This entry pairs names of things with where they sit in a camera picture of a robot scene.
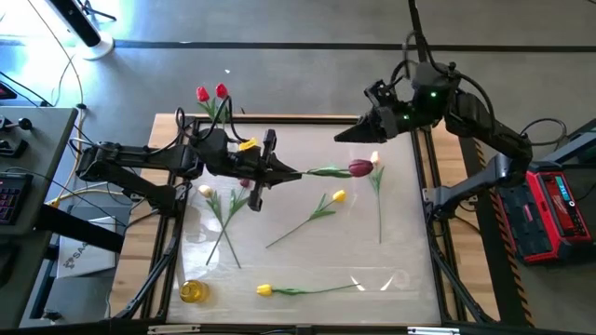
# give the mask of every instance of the yellow tulip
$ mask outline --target yellow tulip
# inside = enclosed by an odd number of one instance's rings
[[[210,198],[213,195],[213,190],[207,185],[198,186],[198,192],[206,198]]]
[[[371,154],[371,163],[378,166],[381,163],[381,159],[379,158],[379,152],[375,151]]]
[[[333,194],[333,201],[335,202],[344,202],[345,201],[345,191],[337,191]]]
[[[263,284],[257,287],[257,294],[262,295],[264,297],[269,297],[273,295],[273,288],[270,284]]]

